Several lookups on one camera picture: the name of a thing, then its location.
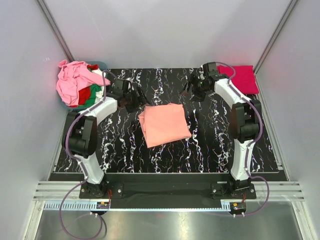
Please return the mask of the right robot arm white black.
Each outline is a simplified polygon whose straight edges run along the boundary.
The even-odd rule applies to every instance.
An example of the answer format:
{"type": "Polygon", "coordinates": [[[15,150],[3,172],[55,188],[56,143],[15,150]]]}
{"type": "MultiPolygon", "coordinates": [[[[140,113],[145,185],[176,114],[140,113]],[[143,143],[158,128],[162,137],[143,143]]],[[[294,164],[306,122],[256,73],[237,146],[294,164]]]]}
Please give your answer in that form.
{"type": "Polygon", "coordinates": [[[231,109],[230,135],[234,140],[234,156],[230,175],[233,182],[227,185],[228,195],[239,198],[245,192],[240,181],[251,178],[250,164],[255,143],[263,133],[262,107],[258,100],[245,96],[232,82],[234,67],[222,62],[208,62],[194,69],[187,78],[182,95],[191,92],[193,102],[203,102],[206,93],[218,94],[231,109]]]}

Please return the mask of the light pink t-shirt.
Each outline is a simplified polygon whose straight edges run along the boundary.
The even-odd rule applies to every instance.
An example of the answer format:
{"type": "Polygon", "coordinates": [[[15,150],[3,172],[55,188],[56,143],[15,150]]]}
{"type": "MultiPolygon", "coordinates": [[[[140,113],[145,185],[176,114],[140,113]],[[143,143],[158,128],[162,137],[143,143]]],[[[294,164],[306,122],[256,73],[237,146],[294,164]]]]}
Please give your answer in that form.
{"type": "MultiPolygon", "coordinates": [[[[77,106],[79,101],[79,91],[95,84],[95,74],[90,72],[87,66],[90,65],[85,61],[62,60],[58,67],[56,91],[61,100],[68,106],[77,106]]],[[[102,77],[103,86],[109,86],[110,80],[102,77]]]]}

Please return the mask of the teal laundry basket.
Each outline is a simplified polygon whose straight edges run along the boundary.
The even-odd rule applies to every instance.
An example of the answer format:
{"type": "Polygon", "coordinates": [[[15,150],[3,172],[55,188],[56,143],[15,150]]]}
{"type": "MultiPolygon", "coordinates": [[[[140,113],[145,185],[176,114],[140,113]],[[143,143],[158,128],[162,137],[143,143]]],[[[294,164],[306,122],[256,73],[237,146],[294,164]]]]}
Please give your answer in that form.
{"type": "MultiPolygon", "coordinates": [[[[104,70],[106,70],[108,68],[107,65],[104,62],[101,62],[101,61],[87,61],[86,63],[91,64],[91,65],[97,64],[101,71],[104,71],[104,70]]],[[[82,111],[82,110],[85,110],[86,108],[89,107],[88,105],[67,106],[62,101],[61,97],[60,97],[60,102],[61,102],[61,105],[67,110],[82,111]]]]}

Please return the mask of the right corner aluminium post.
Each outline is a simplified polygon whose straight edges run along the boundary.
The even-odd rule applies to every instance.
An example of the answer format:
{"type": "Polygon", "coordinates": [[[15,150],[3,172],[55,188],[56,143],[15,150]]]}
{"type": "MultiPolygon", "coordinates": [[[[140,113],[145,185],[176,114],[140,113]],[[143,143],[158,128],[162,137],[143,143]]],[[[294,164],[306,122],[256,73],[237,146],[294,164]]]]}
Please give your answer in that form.
{"type": "Polygon", "coordinates": [[[297,7],[298,3],[300,1],[299,0],[290,0],[287,7],[285,8],[279,22],[277,23],[270,39],[267,42],[267,45],[265,46],[258,62],[256,63],[256,65],[253,68],[253,72],[256,75],[260,68],[262,67],[263,63],[265,62],[265,60],[267,59],[270,51],[272,50],[274,44],[276,43],[278,37],[280,36],[281,32],[283,31],[283,29],[285,28],[289,18],[291,17],[292,13],[294,12],[295,8],[297,7]]]}

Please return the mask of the folded magenta t-shirt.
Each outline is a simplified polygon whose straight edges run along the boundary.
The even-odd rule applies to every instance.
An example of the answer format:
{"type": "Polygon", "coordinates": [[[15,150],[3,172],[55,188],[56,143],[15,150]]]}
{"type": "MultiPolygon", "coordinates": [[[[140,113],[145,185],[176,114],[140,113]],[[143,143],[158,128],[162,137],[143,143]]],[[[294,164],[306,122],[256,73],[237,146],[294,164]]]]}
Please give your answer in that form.
{"type": "Polygon", "coordinates": [[[252,65],[233,66],[235,76],[231,79],[232,83],[238,90],[245,95],[257,95],[259,89],[254,75],[252,65]]]}

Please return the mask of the aluminium frame rail front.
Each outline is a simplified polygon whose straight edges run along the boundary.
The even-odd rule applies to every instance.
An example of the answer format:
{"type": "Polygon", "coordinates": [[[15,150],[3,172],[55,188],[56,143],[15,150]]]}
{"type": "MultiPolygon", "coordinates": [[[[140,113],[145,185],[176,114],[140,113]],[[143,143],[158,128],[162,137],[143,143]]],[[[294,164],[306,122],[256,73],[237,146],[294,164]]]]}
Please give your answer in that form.
{"type": "Polygon", "coordinates": [[[110,193],[98,198],[85,194],[83,187],[71,181],[41,181],[33,200],[46,210],[134,211],[134,212],[231,212],[239,204],[264,202],[302,202],[304,195],[297,182],[254,182],[245,196],[231,197],[218,192],[222,182],[176,184],[127,182],[111,183],[110,193]]]}

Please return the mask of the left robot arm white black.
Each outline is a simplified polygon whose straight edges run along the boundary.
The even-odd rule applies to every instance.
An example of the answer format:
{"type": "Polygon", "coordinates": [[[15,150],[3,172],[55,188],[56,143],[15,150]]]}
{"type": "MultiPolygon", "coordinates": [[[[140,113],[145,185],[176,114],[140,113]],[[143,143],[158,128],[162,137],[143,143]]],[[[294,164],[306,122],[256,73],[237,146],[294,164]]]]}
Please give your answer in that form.
{"type": "Polygon", "coordinates": [[[130,80],[119,79],[105,87],[99,102],[85,110],[67,114],[62,147],[80,166],[95,197],[103,198],[108,193],[107,184],[102,182],[104,172],[96,156],[98,125],[121,108],[133,113],[146,104],[149,105],[150,101],[140,86],[130,80]]]}

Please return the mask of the white garment in basket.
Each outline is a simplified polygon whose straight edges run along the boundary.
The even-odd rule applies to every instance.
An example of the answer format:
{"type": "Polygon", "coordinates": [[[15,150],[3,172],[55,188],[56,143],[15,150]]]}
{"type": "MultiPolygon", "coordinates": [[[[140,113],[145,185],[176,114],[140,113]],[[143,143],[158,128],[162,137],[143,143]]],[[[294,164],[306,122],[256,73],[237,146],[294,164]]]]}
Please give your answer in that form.
{"type": "Polygon", "coordinates": [[[102,71],[100,69],[92,70],[95,74],[94,83],[100,87],[100,90],[96,89],[96,101],[100,101],[104,97],[105,86],[103,85],[102,71]]]}

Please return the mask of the salmon orange t-shirt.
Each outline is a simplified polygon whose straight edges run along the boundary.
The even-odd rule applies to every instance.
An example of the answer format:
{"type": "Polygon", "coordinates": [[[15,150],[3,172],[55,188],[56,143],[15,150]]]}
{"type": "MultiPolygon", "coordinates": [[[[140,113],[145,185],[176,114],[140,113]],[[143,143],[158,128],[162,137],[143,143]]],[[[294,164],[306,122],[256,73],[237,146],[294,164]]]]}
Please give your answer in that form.
{"type": "Polygon", "coordinates": [[[138,118],[148,148],[192,136],[182,104],[146,106],[138,118]]]}

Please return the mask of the red garment in basket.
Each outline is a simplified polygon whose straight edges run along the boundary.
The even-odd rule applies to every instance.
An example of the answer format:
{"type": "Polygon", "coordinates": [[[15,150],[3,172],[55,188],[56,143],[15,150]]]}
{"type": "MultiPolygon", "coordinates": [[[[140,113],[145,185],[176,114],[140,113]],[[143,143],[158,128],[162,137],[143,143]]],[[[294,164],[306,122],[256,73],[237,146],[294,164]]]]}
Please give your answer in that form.
{"type": "MultiPolygon", "coordinates": [[[[87,69],[90,72],[93,72],[95,70],[98,70],[99,66],[97,64],[89,64],[87,66],[87,69]]],[[[79,93],[78,105],[79,106],[86,105],[86,102],[90,99],[90,97],[92,95],[91,94],[91,86],[87,86],[87,87],[81,89],[78,93],[79,93]]]]}

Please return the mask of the left corner aluminium post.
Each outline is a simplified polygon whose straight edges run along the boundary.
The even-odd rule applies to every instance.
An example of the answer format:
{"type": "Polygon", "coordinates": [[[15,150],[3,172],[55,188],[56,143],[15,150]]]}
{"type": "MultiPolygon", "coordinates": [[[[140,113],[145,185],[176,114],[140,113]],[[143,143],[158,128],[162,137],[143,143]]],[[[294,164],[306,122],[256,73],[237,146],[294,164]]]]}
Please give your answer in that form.
{"type": "Polygon", "coordinates": [[[62,49],[66,59],[69,62],[74,61],[74,57],[72,52],[70,51],[70,48],[68,47],[68,44],[66,40],[64,39],[58,24],[56,23],[47,3],[45,0],[35,0],[36,4],[38,5],[41,13],[43,14],[45,20],[47,21],[47,24],[49,25],[53,35],[55,36],[60,48],[62,49]]]}

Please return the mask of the green garment in basket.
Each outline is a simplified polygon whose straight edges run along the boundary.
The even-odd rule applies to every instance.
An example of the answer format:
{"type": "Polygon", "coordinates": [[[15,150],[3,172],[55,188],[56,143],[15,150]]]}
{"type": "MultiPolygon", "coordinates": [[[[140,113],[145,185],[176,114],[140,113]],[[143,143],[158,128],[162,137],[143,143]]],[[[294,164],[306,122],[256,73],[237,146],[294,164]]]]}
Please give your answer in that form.
{"type": "Polygon", "coordinates": [[[90,97],[88,100],[85,101],[85,104],[88,105],[89,107],[94,105],[96,103],[96,99],[98,99],[99,101],[102,98],[103,90],[104,90],[103,86],[92,84],[90,86],[90,97]]]}

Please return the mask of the corner aluminium post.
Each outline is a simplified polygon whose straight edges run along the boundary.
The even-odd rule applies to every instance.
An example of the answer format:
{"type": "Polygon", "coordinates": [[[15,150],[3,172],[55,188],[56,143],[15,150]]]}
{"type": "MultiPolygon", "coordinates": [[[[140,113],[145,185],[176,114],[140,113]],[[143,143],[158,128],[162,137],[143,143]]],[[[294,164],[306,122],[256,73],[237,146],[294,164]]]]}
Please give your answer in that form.
{"type": "Polygon", "coordinates": [[[43,14],[45,20],[47,21],[47,24],[49,25],[53,35],[55,36],[60,48],[62,49],[66,59],[69,62],[74,61],[74,57],[72,52],[70,51],[70,48],[68,47],[68,44],[66,40],[64,39],[58,24],[56,23],[47,3],[45,0],[35,0],[36,4],[38,5],[41,13],[43,14]]]}
{"type": "Polygon", "coordinates": [[[283,29],[285,28],[289,18],[291,17],[292,13],[294,12],[295,8],[297,7],[298,3],[300,1],[299,0],[290,0],[287,7],[285,8],[279,22],[277,23],[270,39],[267,42],[267,45],[265,46],[258,62],[256,63],[256,65],[253,68],[253,72],[256,75],[260,68],[262,67],[263,63],[265,62],[265,60],[267,59],[270,51],[272,50],[274,44],[276,43],[278,37],[280,36],[281,32],[283,31],[283,29]]]}

